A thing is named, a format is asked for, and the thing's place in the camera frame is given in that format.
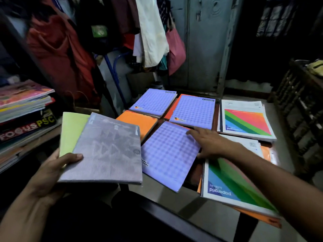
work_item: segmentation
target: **checkered pattern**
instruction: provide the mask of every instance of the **checkered pattern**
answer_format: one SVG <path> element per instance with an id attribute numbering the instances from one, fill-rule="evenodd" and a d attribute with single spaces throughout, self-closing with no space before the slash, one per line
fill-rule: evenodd
<path id="1" fill-rule="evenodd" d="M 141 147 L 143 173 L 178 192 L 200 150 L 187 128 L 164 122 Z"/>
<path id="2" fill-rule="evenodd" d="M 182 95 L 169 121 L 180 125 L 198 126 L 211 130 L 215 105 L 216 100 L 212 98 Z"/>
<path id="3" fill-rule="evenodd" d="M 174 100 L 176 92 L 149 88 L 130 110 L 162 116 Z"/>

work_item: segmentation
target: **pink bag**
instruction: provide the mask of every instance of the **pink bag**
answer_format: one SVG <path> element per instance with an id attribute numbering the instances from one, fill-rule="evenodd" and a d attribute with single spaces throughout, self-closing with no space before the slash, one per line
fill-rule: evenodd
<path id="1" fill-rule="evenodd" d="M 186 51 L 184 42 L 181 40 L 180 35 L 175 28 L 173 18 L 170 17 L 170 19 L 172 21 L 172 27 L 166 32 L 166 38 L 169 45 L 169 53 L 167 56 L 168 73 L 169 75 L 172 75 L 185 62 Z"/>

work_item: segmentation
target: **gray notebook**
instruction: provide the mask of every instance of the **gray notebook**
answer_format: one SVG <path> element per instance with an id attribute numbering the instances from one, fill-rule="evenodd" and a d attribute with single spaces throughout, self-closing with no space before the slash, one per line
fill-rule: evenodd
<path id="1" fill-rule="evenodd" d="M 59 182 L 142 183 L 139 126 L 92 113 L 73 153 L 84 159 L 68 165 Z"/>

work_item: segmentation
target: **orange notebook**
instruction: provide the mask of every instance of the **orange notebook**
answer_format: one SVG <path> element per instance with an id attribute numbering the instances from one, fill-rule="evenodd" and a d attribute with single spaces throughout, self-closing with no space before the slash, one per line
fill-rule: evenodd
<path id="1" fill-rule="evenodd" d="M 176 101 L 174 100 L 174 103 L 173 103 L 172 107 L 169 109 L 169 111 L 167 112 L 167 114 L 164 117 L 165 120 L 168 120 L 168 121 L 170 120 L 170 118 L 172 117 L 172 114 L 174 113 L 174 110 L 175 110 L 176 106 L 178 105 L 178 102 L 180 101 L 182 95 L 187 95 L 187 94 L 181 94 L 176 99 Z"/>
<path id="2" fill-rule="evenodd" d="M 123 112 L 117 118 L 117 120 L 139 126 L 141 142 L 150 133 L 150 131 L 157 124 L 158 121 L 158 119 L 153 118 L 151 116 L 135 113 L 130 110 L 126 110 L 125 112 Z"/>
<path id="3" fill-rule="evenodd" d="M 261 150 L 262 150 L 262 152 L 264 154 L 265 160 L 271 161 L 270 154 L 269 154 L 269 148 L 261 146 Z M 197 192 L 199 194 L 201 193 L 201 186 L 202 186 L 202 178 L 200 179 L 199 187 L 197 188 Z M 244 214 L 247 214 L 247 215 L 249 215 L 249 216 L 251 216 L 253 218 L 256 218 L 256 219 L 261 220 L 261 221 L 263 221 L 265 223 L 268 223 L 269 225 L 272 225 L 272 226 L 277 227 L 277 228 L 281 228 L 279 218 L 265 216 L 265 215 L 258 214 L 258 213 L 252 212 L 252 211 L 248 211 L 248 210 L 245 210 L 245 209 L 242 209 L 242 208 L 238 208 L 238 207 L 232 207 L 232 208 L 237 210 L 237 211 L 240 211 L 240 212 L 242 212 Z"/>

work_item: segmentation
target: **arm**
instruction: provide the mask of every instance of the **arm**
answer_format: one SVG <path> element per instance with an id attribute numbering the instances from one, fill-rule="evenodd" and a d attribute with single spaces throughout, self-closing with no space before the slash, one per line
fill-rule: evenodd
<path id="1" fill-rule="evenodd" d="M 83 158 L 81 154 L 66 154 L 58 158 L 56 150 L 30 179 L 6 212 L 0 224 L 0 241 L 38 242 L 45 228 L 49 209 L 64 194 L 55 185 L 61 168 Z"/>
<path id="2" fill-rule="evenodd" d="M 215 131 L 189 130 L 202 147 L 198 157 L 230 160 L 260 189 L 281 215 L 308 241 L 323 240 L 323 193 Z"/>

